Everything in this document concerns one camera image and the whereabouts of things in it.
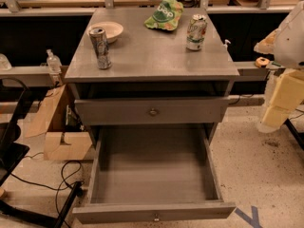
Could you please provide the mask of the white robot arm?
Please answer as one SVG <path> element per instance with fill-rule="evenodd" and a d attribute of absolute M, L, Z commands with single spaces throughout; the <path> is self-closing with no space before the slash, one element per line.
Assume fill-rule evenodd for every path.
<path fill-rule="evenodd" d="M 254 51 L 272 54 L 274 62 L 285 68 L 279 76 L 270 76 L 257 124 L 259 132 L 271 133 L 304 101 L 304 1 L 298 2 Z"/>

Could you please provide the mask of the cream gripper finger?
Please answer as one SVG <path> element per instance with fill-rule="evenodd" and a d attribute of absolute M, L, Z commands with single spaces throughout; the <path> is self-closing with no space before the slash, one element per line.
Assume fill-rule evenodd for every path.
<path fill-rule="evenodd" d="M 264 105 L 256 125 L 257 130 L 262 133 L 275 132 L 285 123 L 290 114 L 290 110 Z"/>

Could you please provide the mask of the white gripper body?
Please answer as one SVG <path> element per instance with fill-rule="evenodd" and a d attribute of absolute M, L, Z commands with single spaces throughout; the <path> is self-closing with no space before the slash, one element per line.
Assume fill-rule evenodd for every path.
<path fill-rule="evenodd" d="M 274 92 L 269 107 L 279 111 L 294 111 L 304 101 L 304 71 L 286 69 L 275 77 Z"/>

